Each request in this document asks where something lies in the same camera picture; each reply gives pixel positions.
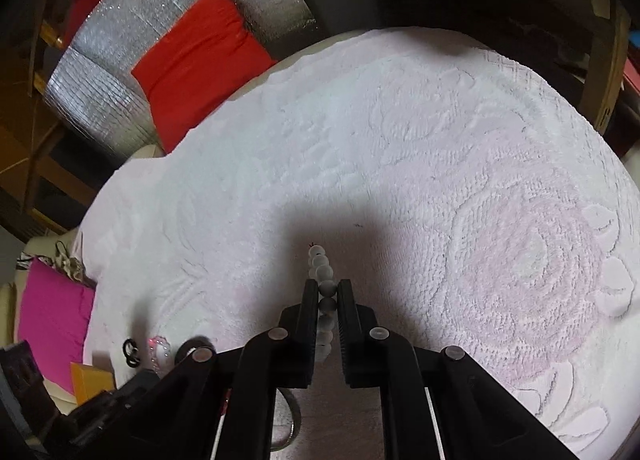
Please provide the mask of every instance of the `white blanket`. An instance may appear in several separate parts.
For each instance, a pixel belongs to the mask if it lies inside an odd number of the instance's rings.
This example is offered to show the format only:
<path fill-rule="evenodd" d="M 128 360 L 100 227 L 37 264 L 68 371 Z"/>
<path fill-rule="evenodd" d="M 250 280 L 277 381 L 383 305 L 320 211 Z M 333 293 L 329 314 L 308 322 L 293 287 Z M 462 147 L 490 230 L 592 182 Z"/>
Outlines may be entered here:
<path fill-rule="evenodd" d="M 581 459 L 608 459 L 640 415 L 639 199 L 528 68 L 455 32 L 369 32 L 115 173 L 81 226 L 85 360 L 108 354 L 121 384 L 130 336 L 239 347 L 300 301 L 320 243 L 381 324 L 462 346 Z M 297 396 L 302 432 L 275 457 L 383 457 L 378 395 L 344 385 L 337 338 Z"/>

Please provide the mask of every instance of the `yellow box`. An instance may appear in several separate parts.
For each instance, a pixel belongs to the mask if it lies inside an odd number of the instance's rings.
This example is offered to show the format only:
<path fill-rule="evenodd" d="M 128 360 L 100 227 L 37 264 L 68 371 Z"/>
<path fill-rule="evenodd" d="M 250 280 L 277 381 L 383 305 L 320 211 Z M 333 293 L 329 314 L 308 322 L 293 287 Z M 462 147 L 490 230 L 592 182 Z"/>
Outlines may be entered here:
<path fill-rule="evenodd" d="M 71 380 L 78 406 L 100 392 L 115 390 L 113 375 L 86 364 L 71 363 Z"/>

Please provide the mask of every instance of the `silver insulation mat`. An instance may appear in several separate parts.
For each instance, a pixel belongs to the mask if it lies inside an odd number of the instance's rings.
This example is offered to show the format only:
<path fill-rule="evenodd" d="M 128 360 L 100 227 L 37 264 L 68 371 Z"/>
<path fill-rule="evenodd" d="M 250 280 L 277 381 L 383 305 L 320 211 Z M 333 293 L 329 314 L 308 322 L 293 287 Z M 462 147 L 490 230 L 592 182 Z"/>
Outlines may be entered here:
<path fill-rule="evenodd" d="M 47 104 L 116 161 L 156 141 L 149 104 L 130 72 L 196 1 L 101 0 L 51 75 Z M 288 38 L 300 42 L 317 30 L 304 0 L 235 2 L 275 58 L 288 55 L 282 52 Z"/>

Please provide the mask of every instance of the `pink object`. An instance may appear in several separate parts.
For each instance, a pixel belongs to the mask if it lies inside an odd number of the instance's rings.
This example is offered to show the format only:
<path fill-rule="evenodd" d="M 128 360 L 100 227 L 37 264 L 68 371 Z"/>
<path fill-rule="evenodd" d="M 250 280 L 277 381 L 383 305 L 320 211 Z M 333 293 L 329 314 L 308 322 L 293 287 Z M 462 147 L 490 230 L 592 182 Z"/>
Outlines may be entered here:
<path fill-rule="evenodd" d="M 95 292 L 37 259 L 22 294 L 18 338 L 29 342 L 43 376 L 73 393 L 70 363 L 82 363 Z"/>

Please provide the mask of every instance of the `magenta pillow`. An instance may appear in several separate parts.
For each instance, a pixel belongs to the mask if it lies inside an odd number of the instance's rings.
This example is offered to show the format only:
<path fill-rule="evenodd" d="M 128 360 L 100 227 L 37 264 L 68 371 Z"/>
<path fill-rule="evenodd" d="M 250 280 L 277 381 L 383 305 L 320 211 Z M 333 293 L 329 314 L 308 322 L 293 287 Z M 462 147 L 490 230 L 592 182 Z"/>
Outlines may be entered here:
<path fill-rule="evenodd" d="M 31 263 L 22 294 L 18 338 L 29 342 L 45 379 L 74 392 L 70 363 L 82 363 L 94 291 L 45 265 Z"/>

